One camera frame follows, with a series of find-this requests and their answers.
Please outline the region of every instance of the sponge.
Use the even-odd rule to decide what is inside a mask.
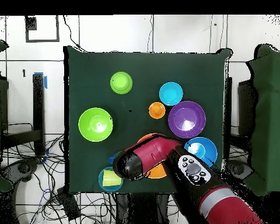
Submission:
[[[103,186],[119,186],[121,184],[121,177],[118,177],[114,171],[104,170]]]

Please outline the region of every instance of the table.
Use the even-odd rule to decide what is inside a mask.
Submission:
[[[80,52],[65,47],[65,64],[69,75],[69,192],[104,192],[98,175],[107,166],[108,158],[136,143],[149,133],[160,133],[176,138],[169,129],[166,114],[156,120],[150,117],[148,107],[159,102],[159,89],[166,82],[176,82],[183,88],[182,100],[198,103],[205,111],[206,125],[199,135],[209,138],[218,150],[216,166],[222,165],[223,93],[225,61],[230,49],[217,54],[195,53],[140,53],[140,52]],[[110,87],[110,78],[118,71],[128,73],[133,80],[131,91],[116,94]],[[111,135],[101,142],[89,142],[80,134],[81,114],[92,107],[108,111],[113,118]],[[124,180],[118,193],[173,193],[167,177],[145,178],[141,181]]]

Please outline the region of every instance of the lime green cup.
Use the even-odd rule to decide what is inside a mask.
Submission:
[[[113,121],[107,111],[94,107],[82,113],[78,127],[85,139],[90,142],[100,142],[111,134]]]
[[[133,86],[132,78],[125,72],[117,72],[110,79],[112,90],[119,95],[128,93]]]

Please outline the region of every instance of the light blue bowl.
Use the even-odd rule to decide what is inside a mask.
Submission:
[[[183,98],[183,89],[176,82],[167,82],[160,88],[159,97],[163,104],[174,106]]]
[[[100,187],[104,190],[107,191],[108,193],[112,193],[113,191],[117,191],[123,184],[124,180],[121,179],[121,184],[120,185],[112,185],[112,186],[103,186],[103,177],[104,177],[104,170],[110,170],[113,171],[113,167],[107,167],[103,169],[100,174],[99,174],[99,184]]]
[[[208,138],[193,138],[185,143],[184,149],[203,160],[209,167],[216,162],[218,157],[215,144]]]

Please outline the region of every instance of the orange bowl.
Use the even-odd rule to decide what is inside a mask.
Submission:
[[[141,142],[142,140],[146,139],[146,138],[149,138],[151,137],[153,134],[156,134],[156,133],[152,133],[152,134],[147,134],[145,136],[143,136],[142,138],[139,139],[138,142]],[[164,167],[163,165],[160,163],[158,164],[157,166],[155,166],[154,168],[150,169],[148,172],[147,172],[147,175],[146,175],[148,178],[150,179],[161,179],[161,178],[164,178],[167,176],[165,170],[164,170]]]
[[[165,106],[161,102],[153,102],[149,108],[149,115],[152,118],[155,118],[158,120],[159,118],[162,118],[165,115]]]

